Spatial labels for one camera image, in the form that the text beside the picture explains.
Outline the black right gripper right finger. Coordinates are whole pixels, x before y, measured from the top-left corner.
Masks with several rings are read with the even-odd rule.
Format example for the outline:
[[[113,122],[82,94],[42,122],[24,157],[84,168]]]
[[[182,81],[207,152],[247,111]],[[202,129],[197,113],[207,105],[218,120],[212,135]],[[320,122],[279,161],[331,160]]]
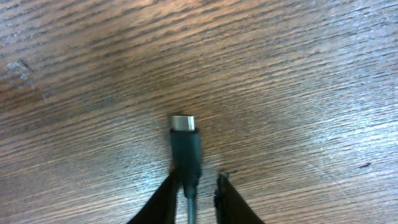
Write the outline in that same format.
[[[232,186],[227,175],[218,176],[214,205],[218,224],[264,224]]]

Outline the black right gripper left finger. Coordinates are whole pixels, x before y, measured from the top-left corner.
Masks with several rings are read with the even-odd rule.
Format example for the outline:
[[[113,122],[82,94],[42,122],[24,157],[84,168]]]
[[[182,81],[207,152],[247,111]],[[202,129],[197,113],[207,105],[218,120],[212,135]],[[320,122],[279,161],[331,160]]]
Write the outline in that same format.
[[[127,224],[174,224],[179,189],[180,182],[175,171],[172,171]]]

